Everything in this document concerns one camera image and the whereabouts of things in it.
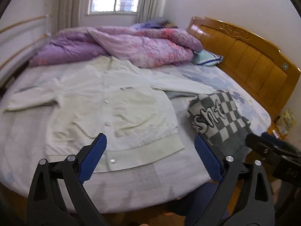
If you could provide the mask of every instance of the pink floral comforter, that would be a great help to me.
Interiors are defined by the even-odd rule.
[[[186,31],[170,28],[136,30],[118,26],[78,27],[60,31],[57,36],[50,46],[45,46],[30,60],[31,66],[112,55],[129,60],[138,67],[153,68],[190,61],[193,51],[199,53],[203,49],[200,41]]]

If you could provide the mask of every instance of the white bed sheet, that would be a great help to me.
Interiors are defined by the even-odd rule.
[[[39,85],[53,77],[60,78],[64,74],[78,71],[84,64],[72,63],[26,69],[7,91],[0,106],[5,104],[5,99],[10,93]],[[211,84],[216,83],[216,80],[212,81],[208,78],[206,81],[202,74],[206,74],[207,77],[210,75],[222,77],[228,90],[230,86],[233,87],[230,92],[237,98],[234,100],[242,114],[251,119],[253,132],[260,134],[270,126],[268,113],[217,67],[202,69],[198,66],[186,65],[166,66],[153,70],[197,81],[203,79],[207,85],[214,88],[220,87]],[[183,97],[172,100],[184,150],[145,166],[94,173],[91,179],[84,183],[87,193],[101,213],[130,211],[160,204],[181,197],[210,179],[194,149],[195,132],[188,122],[185,109],[188,100],[189,98]],[[28,196],[38,161],[47,158],[45,134],[51,112],[52,106],[42,106],[0,114],[0,182],[23,196]],[[60,185],[68,209],[74,211],[64,183],[60,182]]]

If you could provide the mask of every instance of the blue pants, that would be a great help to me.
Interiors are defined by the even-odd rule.
[[[185,216],[185,226],[192,226],[206,210],[217,187],[217,184],[207,182],[182,199],[168,202],[166,209],[180,216]],[[226,211],[221,219],[228,216]]]

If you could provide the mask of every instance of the wooden headboard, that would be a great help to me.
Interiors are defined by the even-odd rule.
[[[187,32],[204,49],[224,56],[218,67],[233,78],[270,114],[278,116],[300,76],[273,43],[229,23],[193,17]]]

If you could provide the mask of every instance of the checkered pattern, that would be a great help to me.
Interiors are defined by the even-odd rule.
[[[208,144],[219,147],[225,156],[241,156],[240,150],[246,150],[243,146],[247,134],[251,133],[250,122],[239,114],[227,90],[200,94],[190,103],[188,112],[196,132]]]

